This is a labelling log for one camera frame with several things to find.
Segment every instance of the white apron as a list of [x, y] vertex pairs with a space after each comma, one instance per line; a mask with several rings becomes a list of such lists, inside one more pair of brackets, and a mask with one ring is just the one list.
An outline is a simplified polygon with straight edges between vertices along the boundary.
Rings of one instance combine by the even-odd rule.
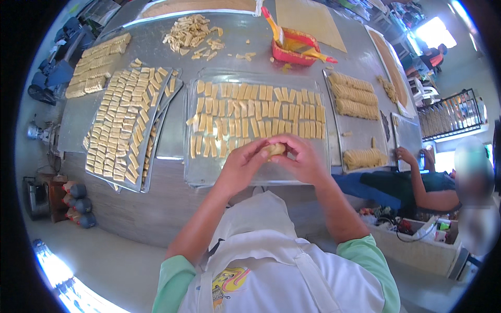
[[[287, 213], [287, 207], [284, 201], [276, 195], [267, 191], [229, 208], [221, 218], [209, 249], [212, 249], [220, 238], [224, 241], [219, 243], [215, 254], [208, 259], [207, 264], [203, 267], [203, 273], [197, 275], [188, 287], [178, 312], [214, 312], [213, 301], [215, 297], [225, 296], [222, 292], [218, 292], [219, 290], [213, 290], [213, 279], [225, 270], [232, 261], [248, 258], [257, 260], [271, 258], [277, 263], [297, 268], [316, 306], [316, 308], [311, 308], [312, 311], [341, 312], [322, 271], [310, 255], [298, 245], [300, 240], [302, 240], [301, 242], [307, 241], [297, 238], [294, 224]], [[332, 254], [331, 256], [337, 258], [336, 266], [340, 262], [352, 263], [341, 257]], [[350, 273], [340, 275], [342, 277], [336, 283], [343, 284], [343, 280], [358, 279], [359, 281], [355, 282], [357, 287], [369, 284], [369, 288], [381, 289], [375, 278], [374, 280], [369, 279], [370, 282], [367, 282], [364, 275], [357, 275], [356, 270], [350, 270], [350, 267], [346, 270], [346, 267], [342, 265], [339, 267], [344, 268], [344, 271], [350, 271]], [[376, 302], [382, 301], [376, 305], [382, 309], [384, 305], [382, 291], [380, 297], [375, 298]], [[353, 294], [353, 300], [356, 299], [357, 295]], [[277, 302], [280, 301], [287, 301], [287, 299], [278, 298]], [[374, 299], [372, 299], [370, 307], [372, 309], [365, 311], [373, 311]], [[239, 311], [253, 312], [255, 309], [247, 306], [242, 307]]]

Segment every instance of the window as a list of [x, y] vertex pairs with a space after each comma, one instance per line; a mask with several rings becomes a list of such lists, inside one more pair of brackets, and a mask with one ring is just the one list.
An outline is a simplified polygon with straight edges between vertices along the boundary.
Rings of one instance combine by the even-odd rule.
[[457, 45], [456, 40], [445, 28], [444, 23], [435, 17], [416, 30], [416, 35], [421, 38], [428, 48], [437, 48], [440, 44], [444, 44], [448, 49]]

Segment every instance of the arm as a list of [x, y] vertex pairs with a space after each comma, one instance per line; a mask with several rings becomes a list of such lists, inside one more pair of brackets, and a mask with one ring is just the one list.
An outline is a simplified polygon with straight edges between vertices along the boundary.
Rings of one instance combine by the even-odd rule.
[[410, 165], [410, 177], [412, 182], [412, 192], [416, 199], [416, 205], [421, 208], [435, 211], [450, 211], [459, 204], [459, 199], [455, 190], [426, 192], [417, 160], [405, 148], [395, 149], [397, 158]]
[[[278, 135], [270, 138], [270, 144], [283, 143], [284, 155], [272, 157], [272, 162], [290, 171], [299, 181], [312, 184], [322, 206], [329, 233], [337, 243], [359, 239], [369, 235], [369, 229], [343, 195], [338, 184], [322, 166], [310, 141], [295, 135]], [[287, 152], [295, 160], [287, 157]]]
[[169, 245], [165, 259], [183, 255], [191, 264], [198, 264], [230, 198], [245, 189], [267, 161], [268, 151], [260, 152], [265, 144], [266, 139], [256, 140], [230, 153], [211, 191]]

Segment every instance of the green shirt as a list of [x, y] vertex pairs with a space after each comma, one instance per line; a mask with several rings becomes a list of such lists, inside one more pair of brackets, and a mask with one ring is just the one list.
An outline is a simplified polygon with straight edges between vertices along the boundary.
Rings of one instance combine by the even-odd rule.
[[[340, 243], [336, 254], [359, 264], [378, 279], [385, 299], [383, 313], [400, 311], [397, 285], [372, 235]], [[165, 260], [160, 266], [152, 312], [177, 312], [195, 275], [195, 268], [184, 256], [176, 255]]]

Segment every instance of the dough roll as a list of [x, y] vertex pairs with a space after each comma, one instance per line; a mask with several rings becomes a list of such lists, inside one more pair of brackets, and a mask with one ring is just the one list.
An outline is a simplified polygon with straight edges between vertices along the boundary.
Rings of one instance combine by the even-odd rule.
[[349, 170], [362, 167], [384, 166], [388, 162], [388, 157], [379, 149], [346, 150], [343, 154], [343, 161]]
[[369, 106], [375, 106], [375, 107], [377, 107], [377, 105], [378, 105], [377, 96], [375, 94], [367, 92], [367, 91], [349, 88], [349, 87], [346, 87], [343, 85], [338, 85], [338, 84], [333, 84], [332, 90], [334, 91], [334, 94], [336, 95], [336, 99], [338, 99], [338, 98], [348, 99], [348, 100], [360, 102], [360, 103], [363, 103], [363, 104], [366, 104]]
[[374, 87], [372, 84], [361, 79], [356, 79], [348, 75], [344, 75], [338, 72], [333, 72], [329, 76], [329, 80], [331, 84], [343, 85], [350, 88], [360, 89], [364, 91], [368, 91], [370, 93], [374, 93]]
[[359, 117], [367, 120], [379, 120], [378, 107], [368, 106], [346, 99], [336, 99], [336, 109], [341, 115]]

